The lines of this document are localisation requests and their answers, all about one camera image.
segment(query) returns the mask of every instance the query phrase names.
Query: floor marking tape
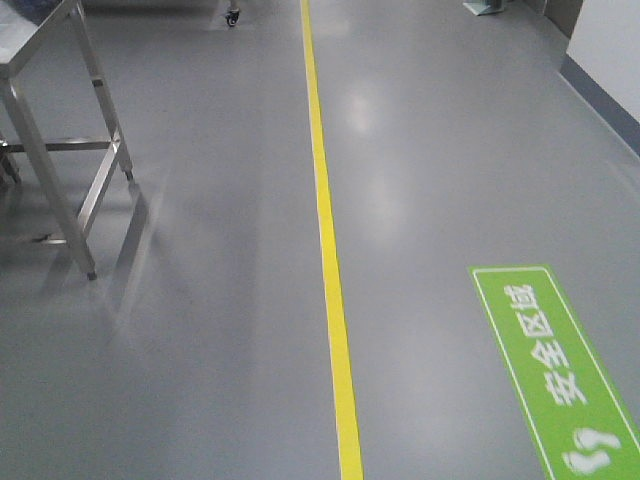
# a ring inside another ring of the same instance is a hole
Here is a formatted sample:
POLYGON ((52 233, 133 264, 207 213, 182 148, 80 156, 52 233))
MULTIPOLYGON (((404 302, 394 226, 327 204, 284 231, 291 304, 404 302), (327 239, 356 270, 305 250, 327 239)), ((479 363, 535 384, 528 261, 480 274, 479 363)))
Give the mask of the floor marking tape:
POLYGON ((329 187, 329 174, 324 149, 324 133, 320 96, 318 93, 318 75, 313 52, 309 0, 300 0, 300 4, 309 95, 309 120, 311 123, 318 218, 320 223, 322 270, 329 325, 329 345, 331 350, 331 370, 336 409, 340 472, 342 480, 362 480, 364 479, 364 470, 360 450, 355 392, 351 376, 347 323, 342 300, 342 285, 340 282, 340 268, 338 265, 338 252, 333 223, 333 209, 331 206, 331 190, 329 187))

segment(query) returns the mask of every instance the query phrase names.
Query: green floor sign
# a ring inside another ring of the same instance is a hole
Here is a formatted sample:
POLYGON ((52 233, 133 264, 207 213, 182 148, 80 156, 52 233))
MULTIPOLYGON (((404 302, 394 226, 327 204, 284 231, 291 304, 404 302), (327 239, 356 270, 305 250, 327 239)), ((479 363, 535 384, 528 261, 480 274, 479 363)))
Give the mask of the green floor sign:
POLYGON ((546 266, 471 274, 549 480, 638 480, 638 430, 546 266))

